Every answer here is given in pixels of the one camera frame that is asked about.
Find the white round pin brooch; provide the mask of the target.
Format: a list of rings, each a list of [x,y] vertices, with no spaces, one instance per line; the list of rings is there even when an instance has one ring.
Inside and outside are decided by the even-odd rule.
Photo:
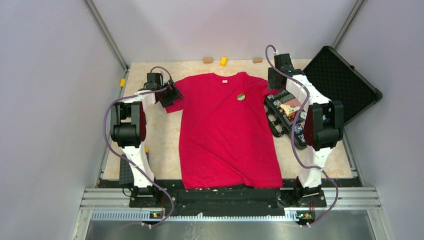
[[[246,95],[244,93],[240,93],[237,95],[236,99],[238,101],[243,101],[246,98]]]

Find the red t-shirt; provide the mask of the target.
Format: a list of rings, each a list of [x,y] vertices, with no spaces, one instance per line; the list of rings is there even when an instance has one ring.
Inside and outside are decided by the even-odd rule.
[[[282,187],[264,106],[274,91],[265,79],[246,72],[204,73],[175,84],[183,98],[165,110],[182,112],[178,151],[186,189]],[[243,101],[237,100],[239,94],[245,94]]]

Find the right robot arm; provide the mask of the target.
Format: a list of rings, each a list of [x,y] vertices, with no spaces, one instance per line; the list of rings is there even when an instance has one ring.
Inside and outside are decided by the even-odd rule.
[[[307,145],[302,170],[295,180],[293,200],[307,206],[318,196],[322,187],[323,168],[328,156],[344,135],[344,107],[341,101],[330,100],[308,80],[300,69],[293,67],[290,54],[274,51],[274,62],[268,70],[268,87],[286,90],[305,111],[303,137]]]

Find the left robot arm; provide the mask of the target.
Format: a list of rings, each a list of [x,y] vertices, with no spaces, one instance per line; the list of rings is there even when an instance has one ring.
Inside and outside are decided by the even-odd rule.
[[[132,198],[141,197],[149,207],[160,202],[155,175],[150,168],[145,149],[147,137],[146,109],[160,103],[171,106],[183,98],[174,80],[164,81],[161,72],[148,72],[143,88],[134,94],[116,100],[107,111],[110,115],[110,137],[123,151],[121,159],[128,162],[133,182]]]

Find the right tan wooden block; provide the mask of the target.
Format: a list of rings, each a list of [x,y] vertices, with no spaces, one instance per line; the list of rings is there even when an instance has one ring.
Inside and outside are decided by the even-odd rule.
[[[254,64],[262,63],[263,59],[261,57],[255,57],[255,58],[252,59],[252,62]]]

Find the tan wooden block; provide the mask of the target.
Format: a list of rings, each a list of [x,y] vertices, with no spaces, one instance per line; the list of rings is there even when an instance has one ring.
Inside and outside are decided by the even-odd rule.
[[[261,57],[255,57],[255,58],[252,59],[252,62],[254,64],[262,63],[263,59]]]
[[[214,62],[214,59],[210,56],[207,56],[207,57],[204,57],[202,61],[204,64],[212,64]]]

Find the left tan wooden block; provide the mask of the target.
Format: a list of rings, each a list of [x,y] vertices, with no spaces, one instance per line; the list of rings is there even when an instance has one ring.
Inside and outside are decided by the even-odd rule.
[[[204,64],[212,64],[214,62],[214,59],[210,56],[207,56],[207,57],[204,57],[202,61]]]

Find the yellow small block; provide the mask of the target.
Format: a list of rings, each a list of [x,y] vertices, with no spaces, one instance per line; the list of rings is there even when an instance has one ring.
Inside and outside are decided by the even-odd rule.
[[[221,67],[225,67],[226,66],[226,64],[227,64],[227,57],[225,57],[225,56],[223,56],[221,59],[220,59],[220,63],[219,63],[219,65],[221,66]]]

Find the black case with chips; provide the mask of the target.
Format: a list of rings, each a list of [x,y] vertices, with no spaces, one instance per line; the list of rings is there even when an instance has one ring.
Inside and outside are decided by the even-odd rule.
[[[380,90],[331,46],[323,46],[301,71],[320,93],[342,103],[344,126],[383,97]]]

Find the dark grey studded baseplate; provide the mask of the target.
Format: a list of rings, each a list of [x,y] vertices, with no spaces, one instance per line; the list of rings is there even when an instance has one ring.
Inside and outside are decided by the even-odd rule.
[[[119,184],[121,186],[133,187],[134,186],[134,175],[132,172],[132,164],[124,159],[125,154],[121,154],[119,163]]]

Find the yellow clip on frame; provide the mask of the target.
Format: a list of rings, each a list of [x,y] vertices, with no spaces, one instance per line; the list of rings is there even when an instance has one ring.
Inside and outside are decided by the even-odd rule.
[[[123,88],[123,87],[125,86],[125,84],[126,84],[126,79],[125,79],[125,78],[122,78],[122,79],[121,79],[121,81],[120,81],[119,86],[120,86],[121,88]]]

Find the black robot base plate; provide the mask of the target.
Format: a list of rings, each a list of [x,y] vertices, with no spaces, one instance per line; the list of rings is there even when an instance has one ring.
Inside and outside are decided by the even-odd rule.
[[[321,192],[306,203],[300,203],[293,190],[297,186],[294,179],[283,180],[283,189],[253,188],[243,184],[230,187],[186,189],[181,180],[160,179],[157,184],[164,188],[163,193],[156,187],[148,190],[129,188],[131,208],[155,208],[150,214],[158,219],[171,212],[173,217],[268,217],[284,216],[290,207],[328,207],[330,194]]]

